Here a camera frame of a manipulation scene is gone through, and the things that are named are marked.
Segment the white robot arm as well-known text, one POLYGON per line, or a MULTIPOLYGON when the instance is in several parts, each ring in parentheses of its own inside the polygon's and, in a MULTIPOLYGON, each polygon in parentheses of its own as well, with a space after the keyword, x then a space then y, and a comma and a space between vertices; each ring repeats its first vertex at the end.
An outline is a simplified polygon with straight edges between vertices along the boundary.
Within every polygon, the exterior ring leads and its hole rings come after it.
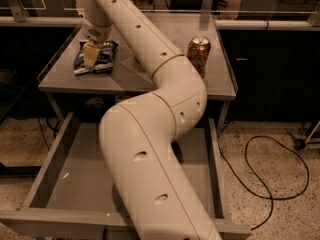
POLYGON ((130 0, 94 1, 155 86, 114 105, 99 129, 102 154, 140 239, 222 240, 171 147, 202 117, 204 81, 130 0))

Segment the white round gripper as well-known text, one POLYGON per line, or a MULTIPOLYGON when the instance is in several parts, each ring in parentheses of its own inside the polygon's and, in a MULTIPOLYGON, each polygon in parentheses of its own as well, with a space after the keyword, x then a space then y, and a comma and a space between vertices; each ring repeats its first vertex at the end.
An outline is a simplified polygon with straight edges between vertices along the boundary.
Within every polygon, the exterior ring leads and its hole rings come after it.
MULTIPOLYGON (((108 19, 88 19, 87 17, 82 19, 82 33, 90 41, 103 43, 109 38, 111 29, 112 24, 108 19)), ((87 68, 95 65, 100 52, 99 47, 93 42, 86 42, 83 46, 84 64, 87 68)))

